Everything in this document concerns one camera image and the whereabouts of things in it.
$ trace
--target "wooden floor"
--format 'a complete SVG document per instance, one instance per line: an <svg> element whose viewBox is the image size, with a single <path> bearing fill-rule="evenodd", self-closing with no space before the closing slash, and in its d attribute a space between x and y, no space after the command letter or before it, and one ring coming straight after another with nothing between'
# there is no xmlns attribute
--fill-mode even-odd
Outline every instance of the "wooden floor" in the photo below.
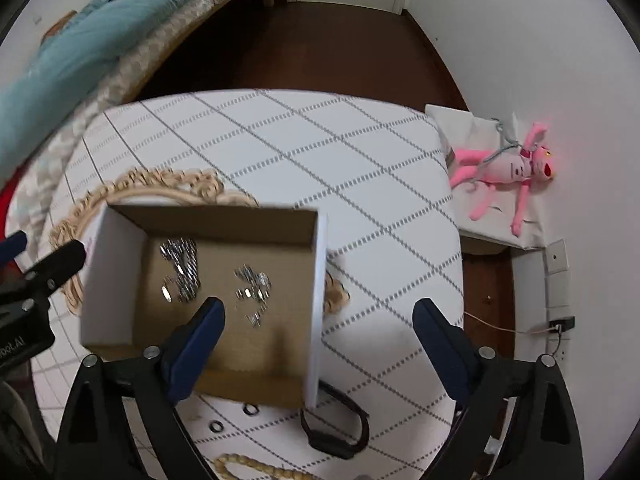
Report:
<svg viewBox="0 0 640 480"><path fill-rule="evenodd" d="M410 16L333 4L235 0L188 38L139 99L225 88L338 92L424 110L466 109L446 67ZM513 327L508 253L463 259L465 309ZM478 345L513 355L513 335L467 317Z"/></svg>

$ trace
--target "open cardboard box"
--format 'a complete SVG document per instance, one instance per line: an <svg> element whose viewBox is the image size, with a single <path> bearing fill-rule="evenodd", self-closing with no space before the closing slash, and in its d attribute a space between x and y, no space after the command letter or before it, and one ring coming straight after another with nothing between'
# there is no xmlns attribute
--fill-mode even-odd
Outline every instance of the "open cardboard box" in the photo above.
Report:
<svg viewBox="0 0 640 480"><path fill-rule="evenodd" d="M285 208L109 205L97 221L84 280L82 345L108 360L139 356L215 296L225 305L225 329L196 390L283 408L316 405L325 216ZM159 246L176 237L197 244L202 285L189 303L169 303L162 294L162 280L175 272ZM246 318L257 303L236 298L242 282L234 271L244 264L272 284L259 328Z"/></svg>

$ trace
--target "white tablecloth with grid pattern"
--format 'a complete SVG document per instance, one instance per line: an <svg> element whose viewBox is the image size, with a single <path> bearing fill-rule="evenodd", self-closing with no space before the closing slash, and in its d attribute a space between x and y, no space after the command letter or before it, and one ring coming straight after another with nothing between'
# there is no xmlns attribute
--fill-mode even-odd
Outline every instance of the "white tablecloth with grid pattern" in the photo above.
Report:
<svg viewBox="0 0 640 480"><path fill-rule="evenodd" d="M178 412L200 451L212 459L245 454L326 480L419 478L449 433L454 403L412 330L412 308L429 297L452 323L461 324L463 313L460 242L432 120L397 105L299 91L202 92L112 108L92 123L66 168L40 256L50 251L50 226L74 200L133 166L215 168L226 188L261 204L319 208L329 217L328 270L351 295L324 321L321 377L370 414L369 447L350 461L332 458L308 446L296 413L262 406L247 416L241 404L193 395ZM56 342L32 365L56 436L87 350L60 293L53 303ZM321 394L310 424L357 434L353 417L326 400ZM135 403L126 407L149 473L164 478ZM211 433L212 420L223 433Z"/></svg>

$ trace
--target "pink panther plush toy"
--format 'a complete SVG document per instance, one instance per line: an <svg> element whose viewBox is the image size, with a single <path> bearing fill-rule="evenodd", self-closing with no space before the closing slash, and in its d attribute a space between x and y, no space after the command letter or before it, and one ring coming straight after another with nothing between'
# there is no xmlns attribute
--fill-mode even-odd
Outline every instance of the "pink panther plush toy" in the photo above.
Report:
<svg viewBox="0 0 640 480"><path fill-rule="evenodd" d="M524 144L519 147L519 152L455 150L456 160L460 166L449 179L451 187L456 187L466 180L480 180L489 185L484 200L473 209L469 218L476 221L486 213L493 200L496 184L519 182L520 192L516 213L511 222L511 232L514 236L520 236L532 182L544 182L555 175L553 156L545 146L540 144L545 133L546 126L534 123Z"/></svg>

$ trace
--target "red object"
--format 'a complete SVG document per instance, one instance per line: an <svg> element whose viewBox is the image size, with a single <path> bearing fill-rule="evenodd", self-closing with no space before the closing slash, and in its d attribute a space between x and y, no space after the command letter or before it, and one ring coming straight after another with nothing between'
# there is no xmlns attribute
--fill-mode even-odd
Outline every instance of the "red object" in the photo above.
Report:
<svg viewBox="0 0 640 480"><path fill-rule="evenodd" d="M4 186L4 189L0 191L0 240L4 240L4 230L6 228L6 215L9 211L9 204L11 203L11 199L14 196L15 188L18 187L18 183L24 173L24 166L18 168L14 176L9 179L9 181ZM12 267L16 270L18 269L18 265L15 262L11 262L7 265L7 267Z"/></svg>

